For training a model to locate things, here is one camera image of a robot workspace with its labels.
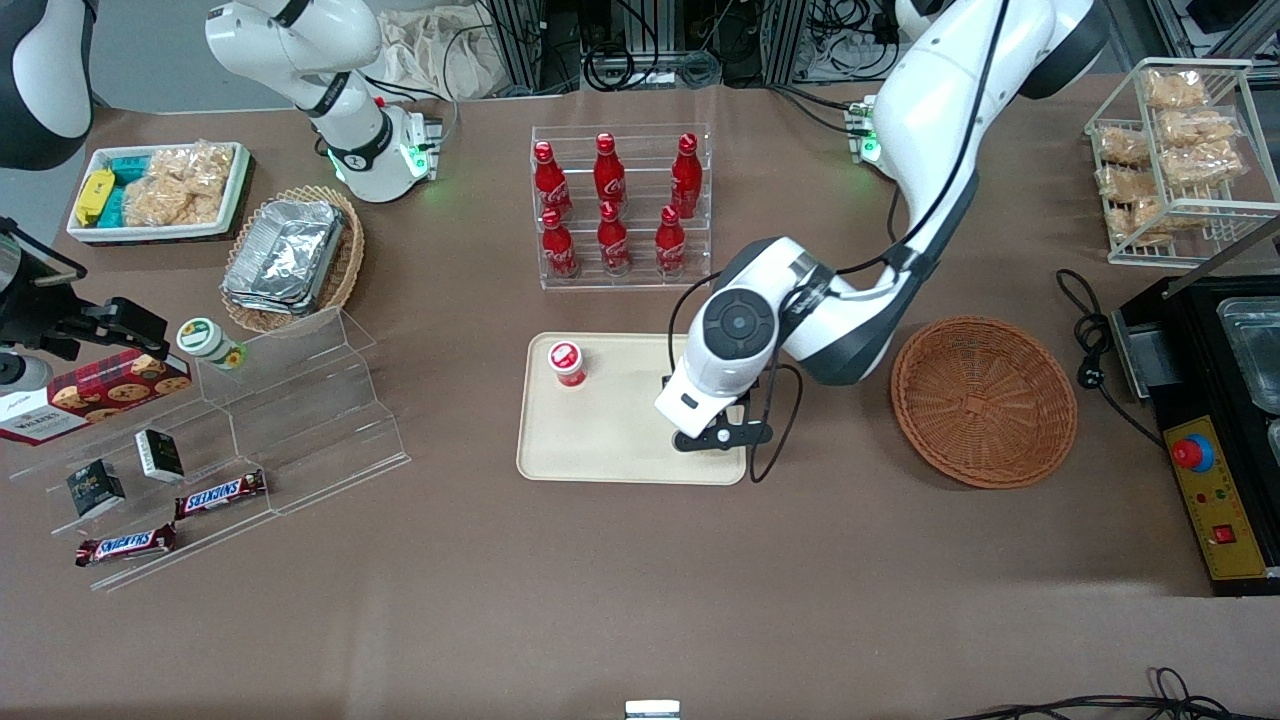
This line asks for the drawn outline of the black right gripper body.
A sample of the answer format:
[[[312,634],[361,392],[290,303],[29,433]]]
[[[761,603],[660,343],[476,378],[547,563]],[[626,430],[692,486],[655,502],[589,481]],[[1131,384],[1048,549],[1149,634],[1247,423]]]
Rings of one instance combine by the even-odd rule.
[[[1,345],[35,351],[78,351],[76,327],[87,306],[70,287],[87,269],[27,234],[3,232]]]

